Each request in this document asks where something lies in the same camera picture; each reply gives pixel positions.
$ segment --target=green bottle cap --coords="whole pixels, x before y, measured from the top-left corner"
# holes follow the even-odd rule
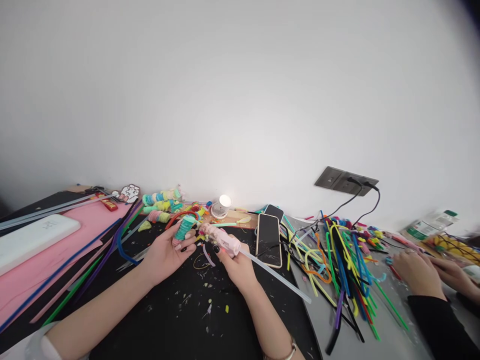
[[[453,217],[456,217],[458,215],[456,212],[451,211],[451,210],[445,210],[443,213],[447,214],[447,215],[450,215],[450,216],[453,216]]]

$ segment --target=electrical socket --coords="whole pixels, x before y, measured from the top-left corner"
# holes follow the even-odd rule
[[[374,178],[357,175],[351,172],[327,166],[318,178],[318,180],[315,182],[315,185],[321,188],[355,195],[359,191],[359,186],[353,182],[348,181],[348,178],[350,177],[357,180],[360,184],[369,182],[372,185],[376,185],[379,182],[377,179]],[[365,196],[371,189],[371,187],[363,186],[363,189],[358,194],[358,196]]]

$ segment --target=smartphone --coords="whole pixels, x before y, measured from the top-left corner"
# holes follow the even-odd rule
[[[279,209],[276,206],[271,205],[271,204],[269,204],[266,207],[264,214],[272,215],[272,216],[276,217],[278,219],[279,223],[281,223],[282,219],[284,218],[284,211]]]
[[[259,214],[255,255],[265,265],[280,269],[282,267],[280,244],[279,219],[276,216]]]

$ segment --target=gray table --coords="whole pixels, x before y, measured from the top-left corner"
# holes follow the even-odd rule
[[[288,220],[295,229],[299,229],[308,224],[291,217],[288,217]],[[320,240],[324,245],[326,244],[325,238],[320,237]],[[387,241],[394,245],[402,246],[394,240]],[[303,239],[303,242],[312,249],[317,247],[308,236]],[[390,247],[388,251],[393,255],[402,250]],[[360,356],[360,359],[385,359],[387,357],[389,360],[433,359],[428,345],[420,333],[408,306],[407,296],[410,295],[408,287],[402,281],[399,281],[386,266],[384,262],[386,255],[377,252],[372,252],[371,254],[375,260],[378,260],[378,263],[367,263],[370,272],[376,278],[381,278],[382,274],[386,273],[386,280],[380,285],[407,323],[410,331],[406,331],[400,324],[398,318],[391,311],[390,306],[377,287],[372,287],[370,291],[373,291],[372,296],[378,305],[378,309],[375,310],[376,317],[374,318],[374,323],[381,341],[375,339],[370,326],[359,315],[355,319],[365,339],[365,343],[362,343],[355,331],[349,327],[346,322],[343,322],[340,335],[338,336],[330,359],[343,360],[350,359],[353,356]],[[312,299],[311,304],[304,302],[304,305],[310,317],[311,325],[323,352],[323,356],[328,357],[325,354],[325,349],[333,332],[335,321],[334,310],[320,294],[318,297],[315,297],[310,282],[303,280],[304,274],[295,264],[292,265],[292,271],[298,288]],[[320,284],[334,299],[333,294],[335,289],[333,285],[326,285],[323,282]],[[445,286],[444,291],[452,301],[452,307],[456,316],[464,324],[470,337],[478,346],[480,343],[480,321],[460,304],[453,289]]]

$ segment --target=person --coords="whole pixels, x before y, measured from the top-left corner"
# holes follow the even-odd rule
[[[179,226],[180,222],[157,237],[137,267],[41,335],[37,349],[27,345],[27,353],[40,352],[31,358],[77,360],[88,355],[154,286],[173,274],[194,253],[197,248],[194,230],[186,234],[180,245],[172,245]],[[250,251],[248,245],[242,246]],[[224,249],[217,245],[213,248],[245,298],[264,358],[305,360],[257,281],[252,261],[242,253],[232,259]]]
[[[454,314],[442,291],[442,281],[473,307],[480,289],[453,261],[429,257],[411,249],[393,256],[393,266],[408,284],[408,305],[436,360],[480,359],[480,351]]]

